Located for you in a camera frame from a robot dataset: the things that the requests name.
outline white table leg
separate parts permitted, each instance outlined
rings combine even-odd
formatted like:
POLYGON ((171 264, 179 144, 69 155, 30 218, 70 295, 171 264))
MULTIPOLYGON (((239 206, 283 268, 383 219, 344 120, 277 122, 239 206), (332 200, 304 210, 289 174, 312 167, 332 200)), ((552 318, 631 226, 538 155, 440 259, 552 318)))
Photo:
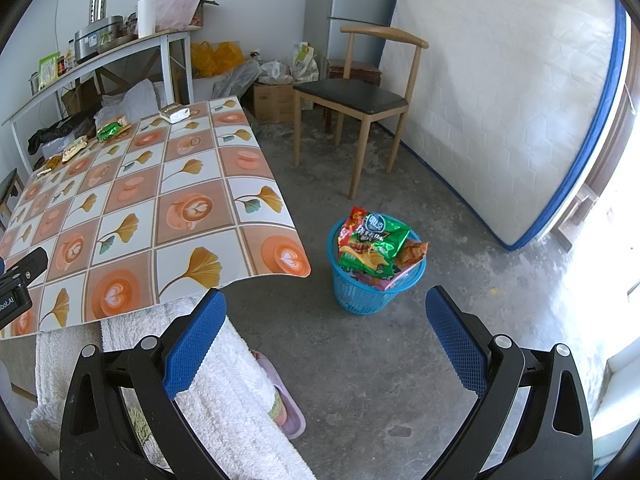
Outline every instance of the white table leg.
POLYGON ((160 59, 162 60, 162 79, 164 80, 164 94, 168 105, 175 103, 174 82, 171 78, 171 59, 169 58, 169 38, 165 34, 160 36, 160 59))
POLYGON ((189 92, 189 104, 193 104, 195 98, 193 96, 193 74, 191 73, 191 35, 187 35, 182 40, 184 49, 184 70, 187 73, 187 90, 189 92))
POLYGON ((15 147, 18 148, 18 153, 20 153, 20 158, 22 159, 22 163, 24 164, 24 167, 27 170, 27 174, 30 175, 31 173, 33 173, 33 168, 29 163, 29 159, 27 158, 26 153, 24 153, 20 145, 20 140, 18 140, 18 130, 15 127, 15 121, 9 121, 9 122, 11 124, 11 131, 14 134, 15 147))

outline ginkgo leaf print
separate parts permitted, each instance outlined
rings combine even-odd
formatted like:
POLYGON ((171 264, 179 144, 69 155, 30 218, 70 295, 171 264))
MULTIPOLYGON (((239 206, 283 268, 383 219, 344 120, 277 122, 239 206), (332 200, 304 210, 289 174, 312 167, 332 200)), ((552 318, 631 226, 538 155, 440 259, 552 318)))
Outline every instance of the ginkgo leaf print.
POLYGON ((56 320, 60 326, 66 326, 66 317, 69 314, 69 294, 66 291, 66 288, 60 289, 60 292, 56 297, 56 303, 51 310, 49 310, 44 316, 42 316, 40 323, 38 323, 38 329, 42 325, 44 319, 50 314, 53 314, 56 317, 56 320))
POLYGON ((143 152, 138 158, 135 158, 129 164, 126 164, 122 169, 122 171, 123 172, 129 171, 131 168, 133 168, 136 162, 139 163, 140 165, 146 164, 149 161, 149 159, 153 156, 153 154, 154 152, 150 150, 146 150, 146 152, 143 152))
POLYGON ((23 207, 22 211, 20 211, 18 213, 18 215, 13 220, 11 220, 11 224, 14 224, 14 223, 19 222, 20 220, 22 220, 22 216, 24 215, 25 211, 27 211, 27 208, 23 207))
POLYGON ((146 129, 150 128, 150 127, 156 127, 156 126, 160 126, 160 124, 162 124, 164 122, 164 120, 160 117, 155 118, 153 121, 151 121, 147 126, 145 126, 144 128, 142 128, 140 131, 144 132, 146 129))
POLYGON ((88 213, 94 207, 95 201, 97 199, 98 199, 98 196, 95 193, 91 193, 91 195, 89 195, 87 198, 84 199, 84 202, 82 202, 82 205, 80 207, 76 207, 75 209, 73 209, 73 211, 69 213, 67 216, 71 216, 73 213, 75 213, 80 209, 82 209, 85 213, 88 213))
POLYGON ((202 170, 202 161, 198 160, 197 158, 192 158, 190 160, 187 160, 187 162, 184 163, 184 166, 180 171, 176 171, 175 173, 172 173, 169 176, 164 177, 162 181, 164 182, 165 180, 171 178, 174 175, 177 175, 178 173, 189 173, 192 175, 197 175, 200 173, 201 170, 202 170))
POLYGON ((189 267, 186 272, 177 278, 172 279, 160 291, 160 296, 169 286, 183 278, 191 278, 204 288, 215 288, 220 283, 220 271, 222 264, 218 261, 218 256, 207 248, 196 247, 191 253, 189 267))
POLYGON ((240 128, 239 130, 236 130, 235 133, 223 135, 222 142, 229 142, 230 140, 234 140, 234 137, 236 136, 240 137, 242 140, 251 139, 251 133, 243 128, 240 128))
POLYGON ((236 106, 236 102, 233 101, 233 99, 229 99, 225 101, 223 104, 221 104, 220 106, 216 106, 213 111, 219 112, 220 110, 223 110, 225 107, 233 108, 234 106, 236 106))
POLYGON ((27 225, 27 228, 24 230, 24 232, 22 233, 22 236, 20 237, 23 244, 26 243, 27 238, 29 238, 30 234, 31 234, 31 224, 27 225))
POLYGON ((242 140, 251 139, 251 134, 247 130, 243 130, 242 128, 236 131, 236 135, 240 137, 242 140))
POLYGON ((98 160, 100 158, 103 158, 104 156, 113 156, 116 153, 118 153, 118 150, 120 149, 120 147, 116 144, 115 146, 111 146, 106 152, 104 152, 101 155, 98 155, 98 157, 95 160, 98 160))
POLYGON ((271 189, 269 186, 262 186, 260 193, 257 195, 242 195, 234 200, 236 202, 241 202, 244 205, 244 210, 247 213, 255 213, 260 209, 260 201, 258 199, 263 200, 263 202, 268 205, 271 209, 273 209, 276 213, 282 211, 282 199, 278 196, 278 194, 271 189))
POLYGON ((100 254, 105 253, 113 245, 114 236, 118 235, 120 240, 128 244, 135 232, 138 230, 138 217, 135 213, 129 213, 115 231, 101 236, 97 243, 100 244, 100 254))
POLYGON ((68 184, 66 184, 66 186, 64 187, 64 189, 62 189, 59 193, 57 193, 56 195, 54 195, 53 200, 51 201, 51 203, 53 204, 57 199, 60 198, 60 196, 67 196, 69 191, 71 191, 71 189, 73 188, 75 183, 75 180, 72 180, 71 182, 69 182, 68 184))
POLYGON ((182 130, 195 130, 198 126, 200 125, 198 124, 197 121, 190 121, 189 123, 186 123, 183 127, 175 130, 174 133, 181 132, 182 130))

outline blue basket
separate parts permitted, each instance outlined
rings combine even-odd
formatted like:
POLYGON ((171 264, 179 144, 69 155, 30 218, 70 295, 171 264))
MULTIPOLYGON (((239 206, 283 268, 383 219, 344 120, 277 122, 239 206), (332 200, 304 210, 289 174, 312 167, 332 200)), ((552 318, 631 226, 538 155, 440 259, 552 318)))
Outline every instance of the blue basket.
MULTIPOLYGON (((389 290, 376 290, 375 288, 365 285, 354 280, 346 272, 344 272, 335 257, 337 254, 337 238, 338 231, 344 225, 346 218, 340 220, 329 233, 326 240, 326 252, 331 262, 332 271, 334 272, 334 294, 335 299, 344 310, 352 314, 365 316, 382 310, 389 301, 395 298, 400 292, 414 286, 422 277, 424 269, 427 266, 426 260, 423 259, 420 265, 415 266, 410 272, 400 278, 395 285, 389 290)), ((411 231, 409 234, 413 240, 420 241, 420 238, 411 231)))

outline white mattress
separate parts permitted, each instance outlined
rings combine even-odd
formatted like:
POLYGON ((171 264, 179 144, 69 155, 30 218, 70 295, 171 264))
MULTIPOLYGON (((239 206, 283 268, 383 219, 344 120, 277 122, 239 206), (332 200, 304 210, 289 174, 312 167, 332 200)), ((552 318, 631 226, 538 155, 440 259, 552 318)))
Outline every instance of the white mattress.
MULTIPOLYGON (((392 26, 431 45, 402 140, 506 245, 534 224, 588 132, 614 10, 614 0, 398 0, 392 26)), ((386 42, 384 88, 404 94, 412 49, 386 42)))

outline table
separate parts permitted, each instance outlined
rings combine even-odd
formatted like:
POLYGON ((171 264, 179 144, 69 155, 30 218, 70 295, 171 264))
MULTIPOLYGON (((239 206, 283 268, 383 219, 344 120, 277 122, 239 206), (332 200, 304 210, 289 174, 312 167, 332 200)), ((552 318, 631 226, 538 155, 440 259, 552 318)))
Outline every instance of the table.
POLYGON ((175 101, 174 97, 174 86, 172 81, 171 74, 171 57, 169 53, 169 44, 173 41, 182 41, 184 48, 184 62, 185 66, 183 67, 187 73, 187 88, 189 92, 189 102, 193 103, 193 80, 191 76, 191 39, 190 32, 188 30, 183 32, 159 32, 157 34, 152 34, 151 36, 147 36, 146 38, 141 38, 138 40, 130 41, 124 45, 116 47, 112 50, 105 52, 104 54, 100 54, 80 65, 74 67, 69 72, 66 72, 64 75, 60 76, 53 83, 48 85, 46 88, 40 90, 37 94, 32 96, 25 104, 23 104, 20 108, 18 108, 12 115, 6 118, 1 126, 4 126, 7 122, 11 124, 11 130, 14 134, 15 145, 18 148, 18 152, 20 153, 20 158, 22 159, 22 163, 26 168, 27 172, 30 174, 33 171, 31 164, 29 163, 29 159, 25 152, 25 147, 18 140, 18 130, 16 121, 27 113, 28 110, 33 108, 35 105, 42 102, 44 99, 51 95, 56 95, 56 103, 58 104, 58 112, 60 118, 62 118, 62 107, 60 105, 60 100, 58 99, 58 91, 62 90, 62 88, 66 85, 69 85, 76 79, 79 79, 85 74, 93 72, 96 69, 99 69, 109 63, 122 59, 123 57, 131 56, 137 52, 141 52, 143 50, 148 50, 150 48, 160 47, 160 57, 162 60, 162 78, 164 79, 164 92, 166 93, 166 100, 168 103, 173 103, 175 101))
POLYGON ((117 316, 262 274, 308 276, 305 251, 238 99, 191 105, 32 174, 4 238, 47 272, 2 337, 117 316))

